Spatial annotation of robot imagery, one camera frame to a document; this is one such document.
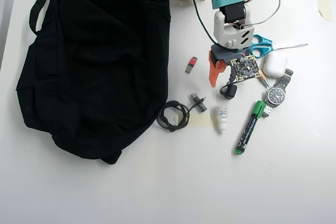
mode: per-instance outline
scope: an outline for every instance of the black tote bag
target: black tote bag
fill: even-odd
[[[50,0],[17,85],[27,127],[114,164],[167,100],[169,0]]]

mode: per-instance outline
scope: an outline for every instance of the tape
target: tape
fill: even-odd
[[[319,0],[319,13],[325,20],[332,22],[332,2],[331,0]]]

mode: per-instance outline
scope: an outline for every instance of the black connector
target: black connector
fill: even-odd
[[[234,84],[228,84],[220,89],[220,94],[223,95],[227,100],[231,100],[235,97],[237,92],[237,86]]]
[[[232,23],[245,18],[244,2],[223,6],[219,10],[225,15],[225,23]]]

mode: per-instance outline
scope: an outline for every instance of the small eye drop bottle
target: small eye drop bottle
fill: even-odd
[[[227,121],[227,106],[222,106],[217,108],[217,121],[218,128],[220,133],[226,129],[226,121]]]

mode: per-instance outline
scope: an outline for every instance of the watch face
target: watch face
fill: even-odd
[[[267,94],[268,100],[274,105],[279,105],[284,102],[286,94],[282,89],[273,88]]]

